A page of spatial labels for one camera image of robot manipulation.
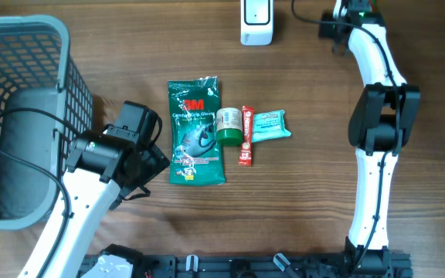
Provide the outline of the green 3M gloves packet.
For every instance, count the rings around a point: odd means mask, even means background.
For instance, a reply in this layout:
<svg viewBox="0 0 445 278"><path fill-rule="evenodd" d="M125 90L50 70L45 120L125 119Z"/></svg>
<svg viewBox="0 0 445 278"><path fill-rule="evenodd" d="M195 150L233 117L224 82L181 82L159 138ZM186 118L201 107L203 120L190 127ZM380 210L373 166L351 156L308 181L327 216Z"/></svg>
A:
<svg viewBox="0 0 445 278"><path fill-rule="evenodd" d="M172 126L170 182L206 186L226 182L216 112L221 107L215 76L168 82Z"/></svg>

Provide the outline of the green lid white jar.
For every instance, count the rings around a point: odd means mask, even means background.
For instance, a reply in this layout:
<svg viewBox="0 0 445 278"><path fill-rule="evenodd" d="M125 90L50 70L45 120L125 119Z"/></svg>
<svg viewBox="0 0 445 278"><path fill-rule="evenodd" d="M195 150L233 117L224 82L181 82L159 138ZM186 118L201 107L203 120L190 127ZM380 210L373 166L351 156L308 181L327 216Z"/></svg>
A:
<svg viewBox="0 0 445 278"><path fill-rule="evenodd" d="M243 143L242 111L235 107L221 108L216 113L216 140L221 145Z"/></svg>

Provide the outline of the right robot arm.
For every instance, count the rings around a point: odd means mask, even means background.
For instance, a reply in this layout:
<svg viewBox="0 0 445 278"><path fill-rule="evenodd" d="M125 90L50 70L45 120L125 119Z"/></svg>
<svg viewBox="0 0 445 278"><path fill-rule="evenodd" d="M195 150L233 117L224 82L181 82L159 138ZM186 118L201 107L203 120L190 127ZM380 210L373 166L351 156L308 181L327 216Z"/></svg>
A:
<svg viewBox="0 0 445 278"><path fill-rule="evenodd" d="M389 251L386 223L391 181L399 154L409 140L420 104L420 89L396 68L386 24L374 1L337 1L321 17L319 35L344 45L358 64L364 89L348 124L355 148L357 186L352 225L340 254L304 264L321 277L409 276L409 257Z"/></svg>

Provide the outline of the red coffee stick sachet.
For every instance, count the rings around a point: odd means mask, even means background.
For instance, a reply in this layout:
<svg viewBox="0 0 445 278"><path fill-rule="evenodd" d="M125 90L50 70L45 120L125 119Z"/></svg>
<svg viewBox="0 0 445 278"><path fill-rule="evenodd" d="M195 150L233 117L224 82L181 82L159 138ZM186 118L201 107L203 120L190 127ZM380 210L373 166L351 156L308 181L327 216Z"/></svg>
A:
<svg viewBox="0 0 445 278"><path fill-rule="evenodd" d="M250 106L243 106L243 143L239 155L239 165L252 165L252 142L253 142L253 114L254 109Z"/></svg>

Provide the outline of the pale green wipes packet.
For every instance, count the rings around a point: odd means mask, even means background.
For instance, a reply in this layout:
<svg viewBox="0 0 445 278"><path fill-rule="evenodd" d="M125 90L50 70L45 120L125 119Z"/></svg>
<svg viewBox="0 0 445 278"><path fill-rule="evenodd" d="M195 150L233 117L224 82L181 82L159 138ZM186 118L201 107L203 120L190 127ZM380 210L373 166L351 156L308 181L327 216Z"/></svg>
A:
<svg viewBox="0 0 445 278"><path fill-rule="evenodd" d="M285 126L284 115L284 110L254 114L252 142L290 137L291 132Z"/></svg>

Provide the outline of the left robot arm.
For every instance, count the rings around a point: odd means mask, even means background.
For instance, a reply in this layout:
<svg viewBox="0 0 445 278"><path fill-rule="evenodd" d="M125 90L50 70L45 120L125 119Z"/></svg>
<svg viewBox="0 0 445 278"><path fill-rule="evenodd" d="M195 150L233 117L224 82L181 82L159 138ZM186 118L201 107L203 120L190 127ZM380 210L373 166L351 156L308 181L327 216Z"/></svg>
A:
<svg viewBox="0 0 445 278"><path fill-rule="evenodd" d="M114 124L77 135L71 144L60 194L22 277L75 277L97 228L123 201L148 197L146 184L169 161L156 146L162 119L126 101Z"/></svg>

